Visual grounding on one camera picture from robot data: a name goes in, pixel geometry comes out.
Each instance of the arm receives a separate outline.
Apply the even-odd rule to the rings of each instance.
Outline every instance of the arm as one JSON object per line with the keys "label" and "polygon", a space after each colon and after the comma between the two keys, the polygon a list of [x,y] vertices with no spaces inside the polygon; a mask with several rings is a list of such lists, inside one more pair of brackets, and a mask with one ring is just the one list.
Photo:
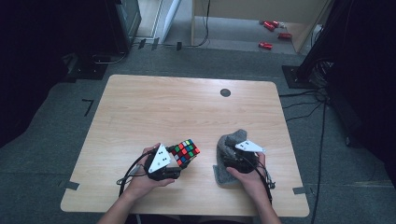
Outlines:
{"label": "arm", "polygon": [[[259,161],[265,166],[265,155],[263,153],[258,153],[258,155]],[[261,167],[258,167],[258,169],[262,175],[265,175]],[[268,199],[264,184],[256,171],[252,171],[249,174],[241,174],[232,167],[227,167],[227,171],[241,181],[247,195],[252,199],[259,212],[262,224],[281,223]]]}
{"label": "arm", "polygon": [[[157,147],[147,147],[143,150],[143,153]],[[144,157],[137,165],[142,166],[145,164],[147,157]],[[143,175],[145,173],[143,168],[137,171],[137,175]],[[98,221],[98,224],[104,223],[124,223],[129,215],[135,202],[145,195],[151,192],[152,189],[157,187],[165,187],[171,183],[175,182],[174,179],[165,179],[161,181],[155,181],[149,179],[146,175],[135,176],[130,182],[129,186],[121,194],[121,196],[114,202],[114,204],[108,209],[104,216]]]}

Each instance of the black cabinet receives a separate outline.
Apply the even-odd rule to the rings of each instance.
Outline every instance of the black cabinet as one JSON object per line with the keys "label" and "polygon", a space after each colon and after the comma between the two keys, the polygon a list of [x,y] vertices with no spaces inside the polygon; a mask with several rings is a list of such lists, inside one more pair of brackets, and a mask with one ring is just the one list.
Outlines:
{"label": "black cabinet", "polygon": [[0,6],[0,147],[29,126],[67,73],[56,42],[23,1]]}
{"label": "black cabinet", "polygon": [[129,51],[141,22],[137,0],[70,0],[63,4],[61,26],[74,52],[92,56]]}
{"label": "black cabinet", "polygon": [[347,9],[342,48],[328,75],[331,100],[349,137],[382,160],[396,183],[396,6],[354,1]]}

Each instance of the red object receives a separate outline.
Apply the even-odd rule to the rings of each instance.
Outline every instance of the red object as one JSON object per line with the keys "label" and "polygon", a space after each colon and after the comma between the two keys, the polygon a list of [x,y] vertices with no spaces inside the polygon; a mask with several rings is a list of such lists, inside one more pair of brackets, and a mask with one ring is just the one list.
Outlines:
{"label": "red object", "polygon": [[278,21],[270,21],[271,24],[275,26],[275,28],[279,27],[279,22]]}
{"label": "red object", "polygon": [[275,30],[275,26],[269,21],[265,21],[262,25],[271,32]]}
{"label": "red object", "polygon": [[269,44],[267,42],[260,42],[259,48],[271,50],[272,49],[272,44]]}
{"label": "red object", "polygon": [[277,38],[279,38],[279,39],[291,39],[291,34],[289,34],[289,33],[279,33]]}

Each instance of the table top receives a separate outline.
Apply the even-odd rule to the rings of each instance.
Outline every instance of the table top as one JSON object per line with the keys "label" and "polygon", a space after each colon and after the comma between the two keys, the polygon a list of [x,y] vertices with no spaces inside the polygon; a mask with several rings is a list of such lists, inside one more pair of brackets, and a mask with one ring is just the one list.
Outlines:
{"label": "table top", "polygon": [[[231,95],[224,97],[220,91]],[[276,85],[265,81],[113,75],[109,78],[61,207],[105,212],[118,198],[122,178],[144,147],[170,147],[191,139],[201,153],[166,188],[156,188],[132,213],[256,216],[240,184],[217,185],[213,165],[224,134],[238,129],[266,149],[266,166],[280,217],[306,217],[309,207]]]}

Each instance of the handheld controller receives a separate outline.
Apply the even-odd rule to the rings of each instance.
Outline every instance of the handheld controller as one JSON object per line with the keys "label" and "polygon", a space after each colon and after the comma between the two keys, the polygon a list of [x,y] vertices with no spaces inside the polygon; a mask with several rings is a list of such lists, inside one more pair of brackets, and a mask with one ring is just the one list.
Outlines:
{"label": "handheld controller", "polygon": [[233,167],[243,174],[248,174],[252,172],[257,166],[257,158],[255,152],[265,151],[262,147],[259,147],[258,145],[249,140],[229,147],[233,150],[233,157],[223,155],[222,158],[224,161],[224,166]]}
{"label": "handheld controller", "polygon": [[[178,167],[167,167],[171,163],[170,153],[174,156]],[[144,168],[148,178],[153,180],[178,179],[181,170],[187,168],[199,153],[200,150],[190,139],[172,147],[165,147],[160,144],[158,148],[148,155]]]}

